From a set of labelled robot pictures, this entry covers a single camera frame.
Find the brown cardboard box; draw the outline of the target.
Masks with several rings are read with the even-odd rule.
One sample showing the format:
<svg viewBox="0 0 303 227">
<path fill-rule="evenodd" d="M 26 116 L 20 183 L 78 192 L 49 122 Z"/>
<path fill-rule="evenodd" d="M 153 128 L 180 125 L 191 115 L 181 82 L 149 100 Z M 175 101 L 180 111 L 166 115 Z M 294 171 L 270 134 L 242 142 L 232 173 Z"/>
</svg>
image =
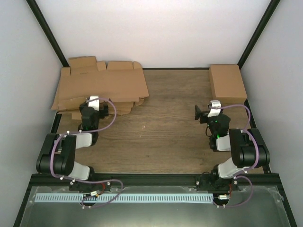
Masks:
<svg viewBox="0 0 303 227">
<path fill-rule="evenodd" d="M 240 68 L 236 64 L 212 64 L 209 67 L 212 99 L 225 105 L 243 104 L 247 93 Z"/>
</svg>

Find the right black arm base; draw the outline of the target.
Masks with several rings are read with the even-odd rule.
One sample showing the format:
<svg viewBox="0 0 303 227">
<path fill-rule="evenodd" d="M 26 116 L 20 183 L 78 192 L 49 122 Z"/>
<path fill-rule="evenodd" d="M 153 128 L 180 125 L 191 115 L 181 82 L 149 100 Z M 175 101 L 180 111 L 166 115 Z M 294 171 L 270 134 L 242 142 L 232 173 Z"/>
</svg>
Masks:
<svg viewBox="0 0 303 227">
<path fill-rule="evenodd" d="M 213 193 L 229 193 L 230 190 L 237 191 L 239 187 L 231 179 L 220 178 L 216 171 L 203 172 L 195 176 L 198 191 Z"/>
</svg>

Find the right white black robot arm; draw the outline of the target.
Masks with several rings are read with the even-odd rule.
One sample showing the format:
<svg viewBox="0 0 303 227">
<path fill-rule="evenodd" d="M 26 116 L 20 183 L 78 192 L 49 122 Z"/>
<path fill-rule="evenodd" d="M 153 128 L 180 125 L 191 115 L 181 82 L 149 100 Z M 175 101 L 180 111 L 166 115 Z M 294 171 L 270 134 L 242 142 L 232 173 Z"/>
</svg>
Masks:
<svg viewBox="0 0 303 227">
<path fill-rule="evenodd" d="M 244 128 L 230 128 L 231 118 L 223 113 L 224 109 L 244 107 L 248 122 Z M 195 120 L 206 124 L 206 136 L 209 147 L 214 152 L 230 152 L 231 157 L 213 168 L 210 179 L 211 187 L 217 191 L 227 185 L 227 179 L 235 179 L 251 169 L 269 164 L 270 153 L 257 128 L 248 128 L 251 113 L 243 104 L 222 106 L 218 100 L 212 100 L 207 111 L 201 111 L 195 105 Z"/>
</svg>

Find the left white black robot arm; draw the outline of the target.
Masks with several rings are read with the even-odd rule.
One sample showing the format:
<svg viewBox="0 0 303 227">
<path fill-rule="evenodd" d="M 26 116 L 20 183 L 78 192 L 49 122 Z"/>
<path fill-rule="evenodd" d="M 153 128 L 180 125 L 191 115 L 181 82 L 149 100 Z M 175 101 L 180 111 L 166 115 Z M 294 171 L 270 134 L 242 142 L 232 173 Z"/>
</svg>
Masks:
<svg viewBox="0 0 303 227">
<path fill-rule="evenodd" d="M 83 103 L 80 105 L 80 113 L 82 122 L 78 126 L 78 133 L 64 135 L 57 147 L 54 145 L 60 135 L 56 133 L 46 135 L 36 162 L 36 170 L 41 174 L 50 174 L 50 167 L 53 167 L 55 175 L 80 179 L 81 187 L 86 191 L 92 191 L 97 185 L 96 178 L 92 176 L 94 169 L 77 163 L 75 153 L 77 149 L 96 144 L 99 120 L 108 116 L 108 105 L 102 104 L 96 108 Z"/>
</svg>

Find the stack of flat cardboard blanks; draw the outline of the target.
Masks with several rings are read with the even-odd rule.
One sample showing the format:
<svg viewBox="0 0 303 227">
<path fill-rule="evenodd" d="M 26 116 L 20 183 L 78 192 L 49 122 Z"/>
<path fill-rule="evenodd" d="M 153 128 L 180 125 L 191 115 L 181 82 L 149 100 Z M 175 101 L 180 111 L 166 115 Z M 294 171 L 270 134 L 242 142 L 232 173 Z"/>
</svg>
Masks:
<svg viewBox="0 0 303 227">
<path fill-rule="evenodd" d="M 52 110 L 81 119 L 79 106 L 91 96 L 109 99 L 114 107 L 109 113 L 130 113 L 141 105 L 149 92 L 140 63 L 136 61 L 97 61 L 94 56 L 69 58 L 61 68 Z"/>
</svg>

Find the black aluminium frame rail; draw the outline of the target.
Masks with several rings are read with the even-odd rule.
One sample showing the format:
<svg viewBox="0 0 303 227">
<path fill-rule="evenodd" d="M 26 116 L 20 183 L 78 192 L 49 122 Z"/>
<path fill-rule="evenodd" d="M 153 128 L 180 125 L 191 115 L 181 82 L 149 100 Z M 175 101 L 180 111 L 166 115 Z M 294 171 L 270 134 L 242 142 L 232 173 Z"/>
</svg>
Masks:
<svg viewBox="0 0 303 227">
<path fill-rule="evenodd" d="M 108 183 L 109 180 L 120 180 L 123 182 L 124 187 L 139 187 L 139 186 L 188 186 L 196 187 L 195 176 L 198 174 L 94 174 L 90 181 L 105 181 L 103 184 L 109 184 L 106 186 L 108 191 L 111 187 L 120 187 L 120 183 Z M 247 174 L 243 175 L 250 179 L 253 186 L 277 186 L 282 187 L 282 183 L 279 174 Z M 235 185 L 244 186 L 249 185 L 248 181 L 243 178 L 233 180 Z M 54 178 L 51 175 L 34 174 L 28 184 L 28 189 L 34 186 L 69 186 L 70 191 L 88 192 L 90 189 L 102 189 L 102 186 L 96 184 L 86 184 L 76 182 L 74 186 L 70 186 L 70 181 L 60 180 Z"/>
</svg>

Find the grey metal base plate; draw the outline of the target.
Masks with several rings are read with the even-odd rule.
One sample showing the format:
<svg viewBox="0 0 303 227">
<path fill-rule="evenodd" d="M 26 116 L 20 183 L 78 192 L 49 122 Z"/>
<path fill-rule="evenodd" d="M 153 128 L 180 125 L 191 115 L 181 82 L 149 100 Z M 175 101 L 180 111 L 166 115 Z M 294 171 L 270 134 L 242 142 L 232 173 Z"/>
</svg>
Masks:
<svg viewBox="0 0 303 227">
<path fill-rule="evenodd" d="M 61 203 L 34 202 L 37 193 L 71 192 L 67 187 L 32 188 L 22 227 L 288 227 L 283 198 L 276 187 L 242 186 L 226 207 L 216 203 Z M 109 192 L 206 193 L 190 187 L 128 187 Z"/>
</svg>

